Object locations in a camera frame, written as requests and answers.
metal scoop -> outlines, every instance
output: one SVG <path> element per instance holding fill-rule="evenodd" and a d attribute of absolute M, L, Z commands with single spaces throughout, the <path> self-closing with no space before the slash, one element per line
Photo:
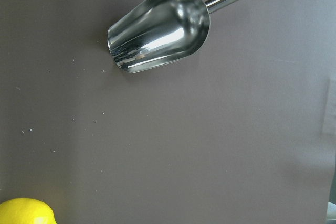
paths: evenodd
<path fill-rule="evenodd" d="M 210 13 L 237 0 L 145 0 L 108 30 L 119 68 L 136 73 L 180 60 L 198 50 Z"/>

gray backdrop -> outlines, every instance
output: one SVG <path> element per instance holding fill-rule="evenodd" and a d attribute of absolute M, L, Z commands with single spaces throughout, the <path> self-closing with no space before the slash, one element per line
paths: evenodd
<path fill-rule="evenodd" d="M 130 75 L 107 29 L 142 1 L 0 0 L 0 201 L 58 223 L 324 223 L 335 0 L 240 0 L 197 53 Z"/>

